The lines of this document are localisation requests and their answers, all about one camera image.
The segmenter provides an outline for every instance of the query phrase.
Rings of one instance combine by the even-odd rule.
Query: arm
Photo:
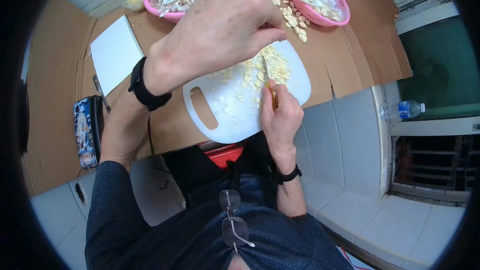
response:
[[[270,28],[257,30],[266,22]],[[272,42],[286,40],[283,22],[270,0],[196,0],[171,33],[148,51],[145,86],[159,96],[250,59]],[[115,161],[129,170],[148,116],[135,94],[125,91],[105,123],[100,162]]]
[[[262,90],[261,123],[268,148],[280,173],[290,174],[295,169],[297,149],[293,138],[302,123],[303,110],[296,98],[287,91],[285,85],[269,81],[270,89],[276,93],[278,108],[272,108],[272,96],[266,87]],[[305,198],[299,177],[278,186],[278,211],[288,217],[296,217],[307,213]]]

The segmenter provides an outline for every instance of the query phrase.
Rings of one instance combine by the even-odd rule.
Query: cardboard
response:
[[[72,105],[97,94],[92,81],[95,68],[87,54],[93,40],[126,14],[143,52],[148,55],[150,46],[175,25],[148,12],[134,14],[123,7],[95,21],[65,0],[51,1],[35,29],[28,73],[33,133],[29,140],[32,156],[27,159],[26,171],[37,194],[74,179],[80,170]],[[311,95],[304,108],[331,100],[332,89],[338,98],[411,76],[410,64],[395,29],[398,16],[395,3],[392,0],[346,1],[351,10],[350,23],[344,27],[310,25],[306,29],[306,43],[285,26],[288,41],[297,51],[311,82]],[[55,83],[48,79],[52,77],[56,78]],[[107,96],[112,108],[129,81],[127,77]],[[195,96],[195,109],[207,109],[206,102],[197,101]],[[58,103],[48,110],[49,104],[40,100],[42,97]],[[106,110],[104,116],[108,121]],[[53,130],[41,130],[52,126],[55,126]],[[187,112],[181,88],[173,91],[172,99],[164,107],[151,114],[151,135],[154,153],[207,141]],[[137,158],[150,154],[145,129]]]
[[[81,170],[73,118],[75,78],[93,24],[69,1],[49,0],[34,28],[27,78],[30,135],[23,161],[30,195],[75,179]]]

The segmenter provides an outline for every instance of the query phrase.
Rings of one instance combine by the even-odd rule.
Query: knife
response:
[[[263,64],[263,72],[264,72],[264,76],[266,77],[265,87],[267,87],[272,93],[272,105],[273,105],[273,111],[275,111],[277,109],[277,104],[275,103],[275,94],[273,93],[272,89],[270,89],[270,87],[268,86],[268,81],[270,80],[270,73],[268,72],[267,61],[265,60],[265,57],[263,55],[261,55],[261,63]]]

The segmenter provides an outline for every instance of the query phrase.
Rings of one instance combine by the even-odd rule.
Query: wrist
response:
[[[289,175],[295,169],[297,148],[293,145],[284,148],[274,148],[270,152],[278,171]]]
[[[148,92],[161,96],[185,83],[183,68],[164,50],[162,40],[150,47],[143,66],[143,81]]]

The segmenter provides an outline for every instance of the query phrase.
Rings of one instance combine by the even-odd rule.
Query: yellow knife handle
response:
[[[277,109],[277,104],[275,103],[275,94],[270,89],[270,87],[268,87],[268,81],[265,81],[265,87],[267,87],[270,90],[270,93],[272,93],[272,107],[273,107],[273,111],[275,111]]]

